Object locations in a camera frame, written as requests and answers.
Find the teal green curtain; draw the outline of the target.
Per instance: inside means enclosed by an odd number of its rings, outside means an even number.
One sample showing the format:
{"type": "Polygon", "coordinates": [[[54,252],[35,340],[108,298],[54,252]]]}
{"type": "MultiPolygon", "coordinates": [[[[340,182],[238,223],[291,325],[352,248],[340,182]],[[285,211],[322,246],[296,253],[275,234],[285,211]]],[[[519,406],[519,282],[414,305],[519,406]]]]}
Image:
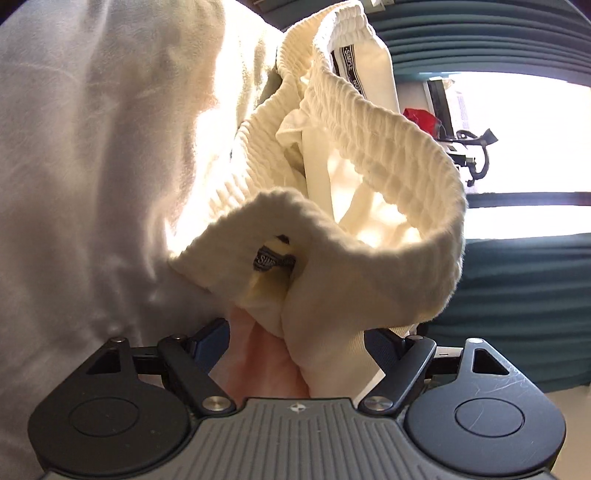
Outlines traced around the teal green curtain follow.
{"type": "MultiPolygon", "coordinates": [[[[405,1],[377,16],[388,58],[405,75],[445,71],[551,75],[590,81],[590,23],[562,1],[405,1]]],[[[547,390],[590,379],[590,238],[586,234],[466,243],[465,198],[450,161],[404,119],[370,119],[342,86],[311,103],[339,133],[369,185],[429,229],[421,243],[370,251],[305,239],[295,270],[279,270],[287,297],[256,348],[279,362],[266,374],[290,394],[349,395],[376,372],[363,331],[434,320],[445,340],[481,334],[547,390]]]]}

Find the cream white sweatpants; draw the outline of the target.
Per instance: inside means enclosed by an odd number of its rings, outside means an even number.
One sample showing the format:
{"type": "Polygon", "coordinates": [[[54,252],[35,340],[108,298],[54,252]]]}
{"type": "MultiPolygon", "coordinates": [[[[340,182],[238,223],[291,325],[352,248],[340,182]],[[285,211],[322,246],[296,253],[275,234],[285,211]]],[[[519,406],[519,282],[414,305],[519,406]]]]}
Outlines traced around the cream white sweatpants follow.
{"type": "Polygon", "coordinates": [[[467,202],[445,150],[399,110],[358,1],[287,30],[280,87],[211,164],[178,273],[279,337],[315,397],[379,373],[363,335],[435,318],[461,277],[467,202]]]}

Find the red cloth item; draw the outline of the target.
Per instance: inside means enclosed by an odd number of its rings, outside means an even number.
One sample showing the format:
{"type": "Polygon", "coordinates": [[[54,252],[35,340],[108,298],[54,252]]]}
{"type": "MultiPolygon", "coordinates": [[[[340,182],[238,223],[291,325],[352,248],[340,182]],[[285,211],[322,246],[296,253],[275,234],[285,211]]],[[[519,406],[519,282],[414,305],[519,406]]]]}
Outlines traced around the red cloth item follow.
{"type": "Polygon", "coordinates": [[[424,132],[430,134],[433,138],[439,137],[441,121],[432,113],[424,109],[406,108],[403,115],[410,121],[418,125],[424,132]]]}

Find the pastel pink blue duvet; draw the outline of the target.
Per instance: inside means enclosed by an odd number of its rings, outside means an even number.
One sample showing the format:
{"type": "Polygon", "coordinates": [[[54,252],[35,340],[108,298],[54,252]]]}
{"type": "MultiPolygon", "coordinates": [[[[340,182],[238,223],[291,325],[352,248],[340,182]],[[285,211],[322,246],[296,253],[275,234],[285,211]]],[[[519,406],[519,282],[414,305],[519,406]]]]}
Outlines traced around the pastel pink blue duvet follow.
{"type": "Polygon", "coordinates": [[[224,311],[168,259],[280,42],[236,1],[27,1],[2,24],[3,478],[39,475],[28,418],[104,341],[224,311]]]}

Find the silver black tripod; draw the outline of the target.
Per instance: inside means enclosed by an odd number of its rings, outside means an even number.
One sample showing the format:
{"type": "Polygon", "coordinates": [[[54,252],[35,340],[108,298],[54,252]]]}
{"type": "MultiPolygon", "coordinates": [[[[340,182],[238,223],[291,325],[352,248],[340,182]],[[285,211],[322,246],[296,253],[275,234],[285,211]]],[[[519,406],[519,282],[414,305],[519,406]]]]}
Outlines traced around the silver black tripod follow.
{"type": "Polygon", "coordinates": [[[482,135],[458,130],[454,136],[439,139],[448,156],[464,173],[466,186],[471,188],[484,179],[490,168],[488,148],[498,142],[497,136],[487,129],[482,135]]]}

